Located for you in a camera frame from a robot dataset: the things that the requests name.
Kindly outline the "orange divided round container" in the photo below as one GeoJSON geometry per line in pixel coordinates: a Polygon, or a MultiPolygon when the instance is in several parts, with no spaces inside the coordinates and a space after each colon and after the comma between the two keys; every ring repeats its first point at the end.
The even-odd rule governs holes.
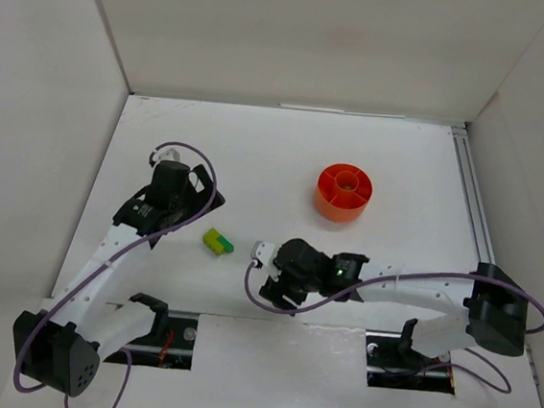
{"type": "Polygon", "coordinates": [[[321,171],[313,201],[317,212],[333,223],[358,219],[373,194],[369,176],[352,164],[337,163],[321,171]]]}

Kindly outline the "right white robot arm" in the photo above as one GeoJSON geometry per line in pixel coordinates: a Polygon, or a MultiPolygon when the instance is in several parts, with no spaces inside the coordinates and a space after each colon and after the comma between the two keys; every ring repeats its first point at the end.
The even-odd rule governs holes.
{"type": "Polygon", "coordinates": [[[529,299],[495,264],[471,273],[413,273],[359,253],[327,255],[296,238],[282,245],[257,242],[250,254],[267,280],[259,295],[279,312],[301,312],[317,293],[336,302],[397,303],[437,312],[405,323],[400,347],[425,358],[472,346],[505,357],[524,352],[529,299]]]}

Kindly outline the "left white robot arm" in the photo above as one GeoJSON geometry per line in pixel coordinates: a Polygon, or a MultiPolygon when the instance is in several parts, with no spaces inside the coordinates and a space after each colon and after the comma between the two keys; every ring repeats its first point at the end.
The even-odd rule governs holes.
{"type": "Polygon", "coordinates": [[[110,316],[108,299],[169,233],[224,204],[210,162],[190,167],[174,159],[151,159],[150,182],[128,198],[112,217],[97,251],[81,271],[36,312],[21,312],[12,326],[14,387],[22,394],[53,388],[79,396],[110,355],[132,340],[160,335],[168,305],[136,293],[110,316]]]}

